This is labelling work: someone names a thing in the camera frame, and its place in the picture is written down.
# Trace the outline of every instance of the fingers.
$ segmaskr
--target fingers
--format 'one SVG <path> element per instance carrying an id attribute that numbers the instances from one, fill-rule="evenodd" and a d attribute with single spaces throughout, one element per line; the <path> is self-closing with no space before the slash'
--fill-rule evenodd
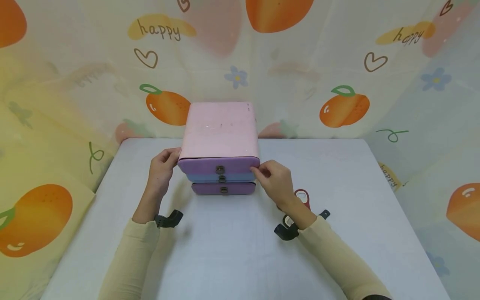
<path id="1" fill-rule="evenodd" d="M 267 183 L 268 178 L 265 177 L 265 175 L 259 169 L 255 167 L 250 167 L 250 170 L 253 172 L 253 174 L 255 175 L 255 177 L 257 178 L 257 180 L 260 182 L 262 186 L 264 186 Z"/>
<path id="2" fill-rule="evenodd" d="M 157 160 L 161 163 L 165 163 L 167 161 L 168 157 L 170 156 L 170 154 L 172 154 L 175 151 L 175 149 L 176 148 L 164 149 L 162 152 L 157 154 L 157 156 L 155 156 L 153 159 Z"/>
<path id="3" fill-rule="evenodd" d="M 178 147 L 178 148 L 173 149 L 173 152 L 170 153 L 170 156 L 168 157 L 167 161 L 165 162 L 165 164 L 169 168 L 174 168 L 177 165 L 179 157 L 180 157 L 180 152 L 181 152 L 181 148 Z"/>
<path id="4" fill-rule="evenodd" d="M 157 156 L 153 158 L 153 160 L 158 161 L 160 163 L 167 163 L 168 160 L 170 159 L 169 165 L 172 165 L 172 168 L 176 166 L 176 163 L 179 159 L 181 152 L 181 148 L 168 148 L 160 152 Z"/>
<path id="5" fill-rule="evenodd" d="M 259 167 L 259 170 L 262 171 L 262 173 L 265 173 L 265 171 L 268 171 L 268 173 L 275 175 L 281 171 L 288 170 L 287 167 L 279 164 L 278 162 L 274 160 L 268 160 L 262 163 Z"/>

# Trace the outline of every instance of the fabric backdrop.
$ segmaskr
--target fabric backdrop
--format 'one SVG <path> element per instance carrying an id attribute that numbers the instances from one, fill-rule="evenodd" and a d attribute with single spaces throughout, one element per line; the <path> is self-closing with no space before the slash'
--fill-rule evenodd
<path id="1" fill-rule="evenodd" d="M 0 299 L 41 297 L 124 139 L 180 138 L 202 101 L 365 138 L 451 298 L 480 299 L 478 2 L 0 0 Z"/>

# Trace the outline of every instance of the purple drawer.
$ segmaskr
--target purple drawer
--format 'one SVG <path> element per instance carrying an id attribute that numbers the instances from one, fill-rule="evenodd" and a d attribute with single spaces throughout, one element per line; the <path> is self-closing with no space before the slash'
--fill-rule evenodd
<path id="1" fill-rule="evenodd" d="M 192 190 L 197 195 L 250 195 L 255 187 L 253 182 L 192 184 Z"/>
<path id="2" fill-rule="evenodd" d="M 235 174 L 250 173 L 250 167 L 258 167 L 260 160 L 253 156 L 182 158 L 178 165 L 185 174 Z M 217 169 L 219 166 L 223 168 L 223 172 Z"/>

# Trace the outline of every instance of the cardboard drawer unit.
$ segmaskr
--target cardboard drawer unit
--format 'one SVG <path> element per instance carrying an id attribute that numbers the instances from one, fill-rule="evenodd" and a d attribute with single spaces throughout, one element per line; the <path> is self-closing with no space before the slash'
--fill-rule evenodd
<path id="1" fill-rule="evenodd" d="M 197 194 L 253 193 L 250 167 L 260 165 L 253 105 L 192 103 L 178 165 Z"/>

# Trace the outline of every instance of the beige long-sleeve shirt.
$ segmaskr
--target beige long-sleeve shirt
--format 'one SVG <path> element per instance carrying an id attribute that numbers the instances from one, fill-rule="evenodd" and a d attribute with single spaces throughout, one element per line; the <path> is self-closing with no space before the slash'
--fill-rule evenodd
<path id="1" fill-rule="evenodd" d="M 348 300 L 363 300 L 370 295 L 391 298 L 375 273 L 322 217 L 299 233 L 301 243 L 325 267 Z M 99 300 L 140 300 L 159 235 L 153 221 L 147 224 L 129 221 L 103 281 Z"/>

